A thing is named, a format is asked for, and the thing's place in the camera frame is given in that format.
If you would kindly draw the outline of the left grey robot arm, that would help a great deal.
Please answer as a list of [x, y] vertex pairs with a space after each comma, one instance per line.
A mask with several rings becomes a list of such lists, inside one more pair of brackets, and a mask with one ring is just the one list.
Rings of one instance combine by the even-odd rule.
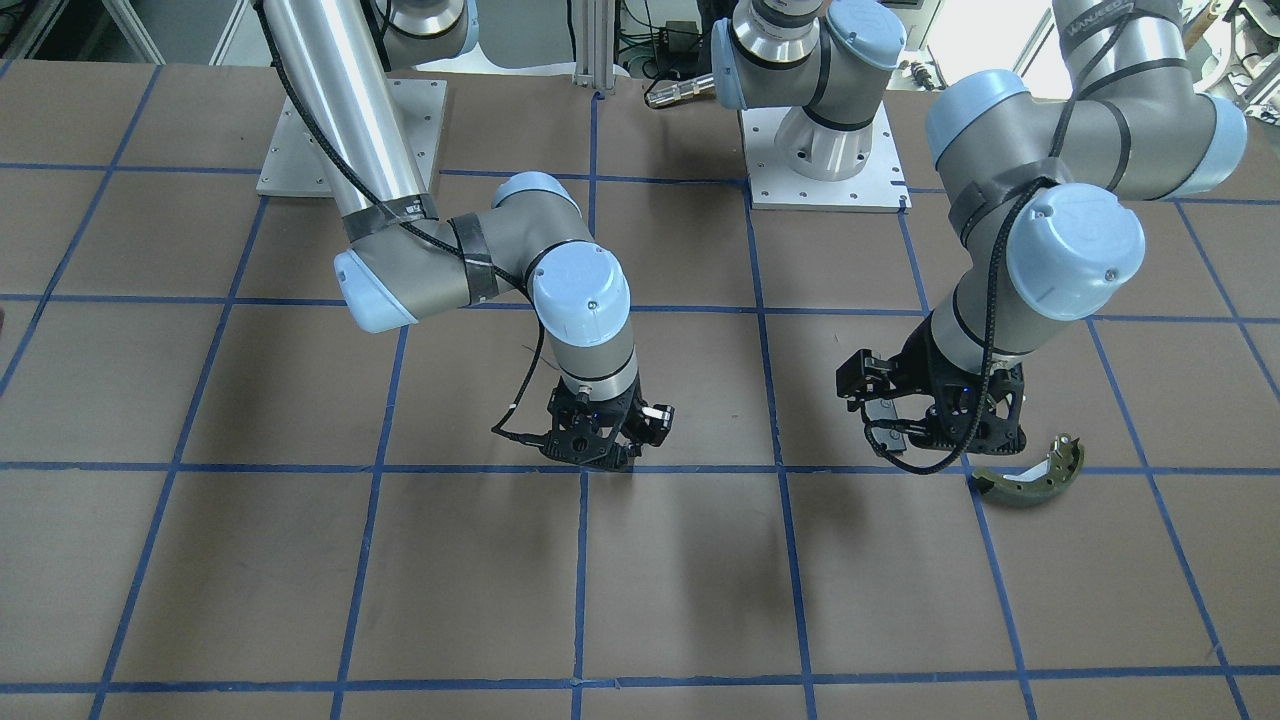
[[[861, 350], [837, 370], [838, 396], [882, 457], [908, 445], [1023, 451], [1021, 363], [1144, 259], [1124, 201], [1211, 190], [1244, 152], [1242, 111], [1193, 87], [1179, 3], [1056, 1], [1052, 13], [1069, 99], [1039, 100], [1018, 74], [983, 70], [925, 117], [972, 268], [896, 356]], [[710, 73], [727, 108], [786, 110], [774, 146], [790, 170], [846, 181], [865, 168], [905, 38], [877, 1], [741, 1], [712, 27]]]

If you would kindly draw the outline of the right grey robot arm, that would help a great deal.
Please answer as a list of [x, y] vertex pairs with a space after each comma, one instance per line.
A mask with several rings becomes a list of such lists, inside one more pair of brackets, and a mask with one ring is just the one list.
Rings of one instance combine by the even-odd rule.
[[662, 445], [675, 410], [643, 398], [618, 259], [541, 172], [512, 176], [492, 208], [442, 219], [410, 145], [389, 72], [467, 53], [471, 1], [256, 1], [296, 113], [325, 158], [349, 247], [333, 263], [357, 325], [378, 333], [517, 290], [559, 368], [550, 429], [494, 432], [545, 457], [622, 471]]

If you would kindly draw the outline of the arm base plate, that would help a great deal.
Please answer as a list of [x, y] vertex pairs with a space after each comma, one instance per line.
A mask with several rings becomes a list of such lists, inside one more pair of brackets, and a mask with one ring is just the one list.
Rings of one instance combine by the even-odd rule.
[[900, 211], [911, 201], [887, 111], [851, 132], [801, 108], [740, 111], [751, 204], [763, 210]]
[[[419, 169], [422, 187], [433, 191], [448, 83], [443, 79], [389, 79], [387, 92], [406, 152]], [[332, 133], [326, 133], [326, 137], [353, 170], [372, 164], [376, 158], [369, 151], [375, 143], [388, 146], [392, 140], [390, 131], [384, 126], [370, 126], [358, 115], [344, 122], [338, 138]], [[314, 141], [293, 102], [285, 99], [259, 173], [257, 193], [330, 199], [334, 193], [332, 181], [340, 178], [328, 155]]]

